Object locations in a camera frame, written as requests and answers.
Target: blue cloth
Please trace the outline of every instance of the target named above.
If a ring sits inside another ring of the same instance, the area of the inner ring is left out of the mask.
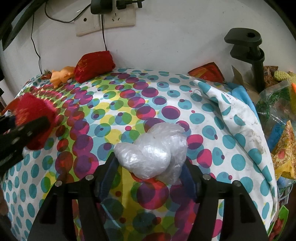
[[[256,108],[252,100],[250,99],[248,93],[246,92],[245,88],[242,85],[237,85],[234,83],[227,83],[227,85],[232,89],[231,95],[247,104],[256,115],[258,121],[260,122]]]

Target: wall plate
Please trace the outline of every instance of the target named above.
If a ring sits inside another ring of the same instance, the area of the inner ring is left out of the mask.
[[[136,9],[133,4],[127,5],[126,9],[118,10],[116,0],[113,0],[113,10],[111,13],[104,14],[104,28],[114,28],[122,26],[136,25]]]
[[[81,36],[101,29],[99,15],[93,15],[88,8],[78,19],[74,21],[76,36]]]

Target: yellow packaging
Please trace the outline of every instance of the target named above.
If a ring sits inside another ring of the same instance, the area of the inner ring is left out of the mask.
[[[280,176],[296,179],[296,143],[291,121],[287,121],[284,132],[281,135],[275,149],[271,153],[276,180]]]

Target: polka dot tablecloth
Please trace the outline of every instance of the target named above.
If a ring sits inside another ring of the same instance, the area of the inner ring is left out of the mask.
[[[88,82],[53,89],[32,78],[19,95],[30,92],[50,100],[57,126],[45,147],[24,149],[24,159],[1,183],[12,232],[27,240],[43,200],[59,175],[77,181],[104,164],[118,142],[132,143],[154,124],[178,123],[187,135],[187,156],[218,181],[240,180],[268,228],[277,192],[271,157],[251,109],[219,83],[165,71],[115,69]],[[142,181],[119,168],[102,207],[111,241],[186,240],[198,204],[178,182]],[[73,201],[78,240],[84,240],[78,205]],[[219,240],[223,200],[219,201],[213,240]]]

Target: white wall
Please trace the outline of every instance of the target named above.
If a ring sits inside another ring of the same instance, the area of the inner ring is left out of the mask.
[[[50,0],[48,13],[70,20],[90,0]],[[12,44],[0,51],[6,83],[15,95],[39,73],[38,57],[30,39],[30,19]],[[186,74],[208,62],[216,62],[226,80],[231,65],[246,78],[249,64],[234,60],[231,45],[223,40],[234,27],[257,30],[263,39],[265,65],[296,71],[296,44],[280,17],[263,0],[145,0],[137,9],[136,26],[106,29],[108,50],[118,67],[160,69]],[[41,55],[42,70],[75,66],[82,55],[104,50],[102,32],[81,37],[75,25],[54,22],[42,6],[35,14],[33,39]]]

